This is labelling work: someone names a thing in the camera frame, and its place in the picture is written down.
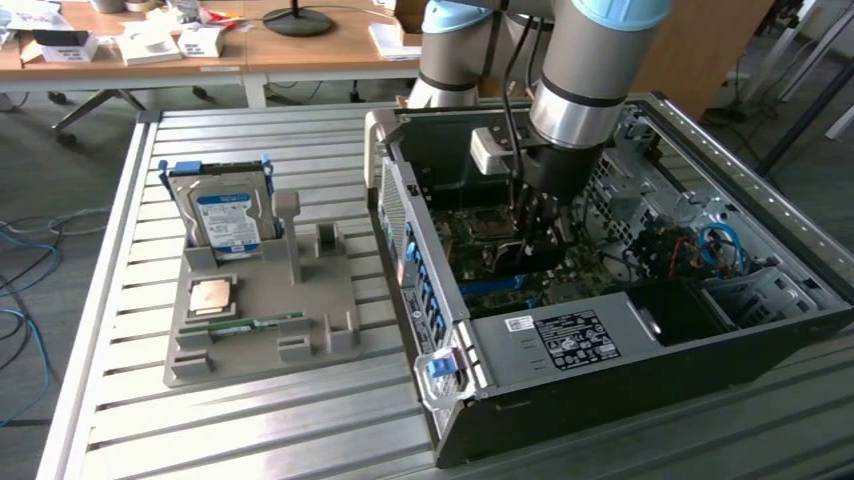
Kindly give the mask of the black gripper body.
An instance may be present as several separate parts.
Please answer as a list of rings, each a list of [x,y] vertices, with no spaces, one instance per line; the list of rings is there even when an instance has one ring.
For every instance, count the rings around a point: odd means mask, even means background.
[[[602,144],[589,148],[551,144],[531,147],[522,158],[522,180],[536,193],[569,204],[590,181],[602,152]]]

